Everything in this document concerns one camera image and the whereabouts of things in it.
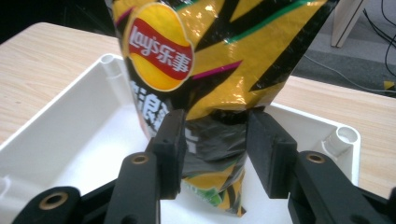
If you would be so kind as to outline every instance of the wood grain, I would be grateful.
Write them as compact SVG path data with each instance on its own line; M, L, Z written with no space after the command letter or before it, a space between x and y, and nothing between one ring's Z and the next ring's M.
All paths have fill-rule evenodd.
M38 23L0 46L0 144L118 40ZM360 186L388 198L396 186L396 100L290 77L275 102L356 128Z

